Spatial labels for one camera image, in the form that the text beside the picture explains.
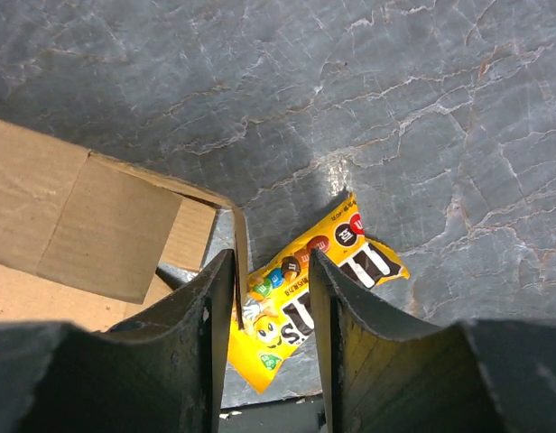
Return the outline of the brown cardboard box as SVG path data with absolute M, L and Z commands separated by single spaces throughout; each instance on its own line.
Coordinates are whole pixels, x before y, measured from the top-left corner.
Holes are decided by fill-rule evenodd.
M 164 295 L 160 263 L 204 266 L 219 208 L 241 300 L 246 221 L 229 198 L 0 120 L 0 321 L 112 327 Z

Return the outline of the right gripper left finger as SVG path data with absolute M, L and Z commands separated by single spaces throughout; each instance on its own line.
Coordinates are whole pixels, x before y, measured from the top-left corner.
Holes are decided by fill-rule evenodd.
M 106 332 L 0 322 L 0 432 L 214 432 L 235 286 L 220 252 Z

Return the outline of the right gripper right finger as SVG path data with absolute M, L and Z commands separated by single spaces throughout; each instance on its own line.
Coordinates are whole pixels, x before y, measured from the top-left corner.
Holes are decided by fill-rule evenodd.
M 556 432 L 556 319 L 438 327 L 310 257 L 331 432 Z

